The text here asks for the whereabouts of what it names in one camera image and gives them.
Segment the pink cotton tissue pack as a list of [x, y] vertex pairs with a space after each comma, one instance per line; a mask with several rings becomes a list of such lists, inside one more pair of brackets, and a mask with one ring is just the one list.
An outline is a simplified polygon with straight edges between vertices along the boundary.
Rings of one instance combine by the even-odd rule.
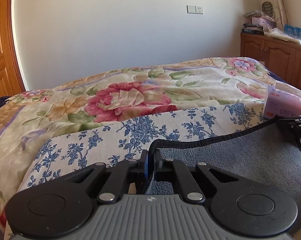
[[264, 100], [262, 117], [272, 119], [275, 116], [295, 118], [301, 115], [301, 97], [268, 86]]

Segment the blue floral white sheet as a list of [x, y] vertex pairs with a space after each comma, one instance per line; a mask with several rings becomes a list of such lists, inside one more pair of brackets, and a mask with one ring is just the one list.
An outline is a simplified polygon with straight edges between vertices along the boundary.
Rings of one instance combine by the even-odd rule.
[[263, 123], [262, 111], [261, 102], [234, 103], [140, 116], [87, 131], [68, 132], [40, 148], [19, 189], [98, 161], [113, 167], [123, 159], [138, 159], [156, 139], [193, 142], [240, 132]]

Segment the clutter pile on cabinet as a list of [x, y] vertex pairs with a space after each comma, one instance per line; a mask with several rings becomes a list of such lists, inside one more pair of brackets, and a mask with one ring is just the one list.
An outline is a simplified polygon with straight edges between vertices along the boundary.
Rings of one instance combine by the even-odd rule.
[[271, 2], [264, 2], [262, 10], [254, 10], [244, 15], [242, 33], [265, 35], [282, 41], [301, 45], [301, 28], [284, 23], [282, 29], [277, 27], [274, 6]]

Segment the floral beige bed blanket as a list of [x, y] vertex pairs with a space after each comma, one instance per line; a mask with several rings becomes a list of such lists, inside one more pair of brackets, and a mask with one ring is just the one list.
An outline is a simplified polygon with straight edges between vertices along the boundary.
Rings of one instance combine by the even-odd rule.
[[[143, 193], [131, 184], [114, 204], [97, 200], [109, 171], [95, 162], [42, 184], [19, 187], [50, 139], [184, 109], [261, 102], [268, 86], [301, 97], [259, 61], [213, 57], [112, 70], [0, 99], [0, 239], [254, 239], [217, 226], [178, 194]], [[301, 239], [293, 235], [261, 239]]]

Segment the wooden side cabinet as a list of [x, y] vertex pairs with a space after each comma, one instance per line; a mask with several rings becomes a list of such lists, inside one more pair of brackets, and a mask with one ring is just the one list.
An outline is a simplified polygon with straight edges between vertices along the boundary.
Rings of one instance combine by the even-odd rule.
[[301, 90], [301, 45], [242, 33], [240, 55], [261, 61], [275, 75]]

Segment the beige patterned curtain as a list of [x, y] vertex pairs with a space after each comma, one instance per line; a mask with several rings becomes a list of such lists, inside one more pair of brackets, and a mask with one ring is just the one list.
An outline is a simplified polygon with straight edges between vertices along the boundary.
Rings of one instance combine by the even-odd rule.
[[282, 28], [285, 27], [286, 24], [289, 23], [288, 16], [287, 16], [287, 10], [285, 8], [283, 0], [275, 0], [277, 4], [277, 10], [279, 12], [279, 19], [282, 25]]

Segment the purple and grey towel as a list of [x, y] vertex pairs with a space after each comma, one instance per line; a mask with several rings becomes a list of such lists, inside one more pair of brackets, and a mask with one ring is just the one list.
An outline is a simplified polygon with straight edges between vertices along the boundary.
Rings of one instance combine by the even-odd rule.
[[[183, 161], [206, 200], [192, 203], [206, 209], [217, 226], [254, 239], [295, 234], [301, 228], [301, 139], [281, 129], [279, 118], [250, 129], [200, 141], [155, 140], [154, 153]], [[153, 181], [150, 193], [173, 192], [172, 184]]]

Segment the white wall switch socket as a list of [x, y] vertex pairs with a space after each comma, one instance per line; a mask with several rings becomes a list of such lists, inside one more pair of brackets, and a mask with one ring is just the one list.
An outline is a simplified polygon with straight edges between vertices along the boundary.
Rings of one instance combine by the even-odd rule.
[[203, 14], [203, 7], [196, 5], [187, 5], [187, 13], [188, 14]]

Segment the wooden door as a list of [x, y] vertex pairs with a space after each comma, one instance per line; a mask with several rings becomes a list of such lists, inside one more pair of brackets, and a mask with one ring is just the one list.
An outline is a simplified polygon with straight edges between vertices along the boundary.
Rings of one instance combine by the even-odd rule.
[[0, 0], [0, 97], [25, 91], [13, 41], [12, 0]]

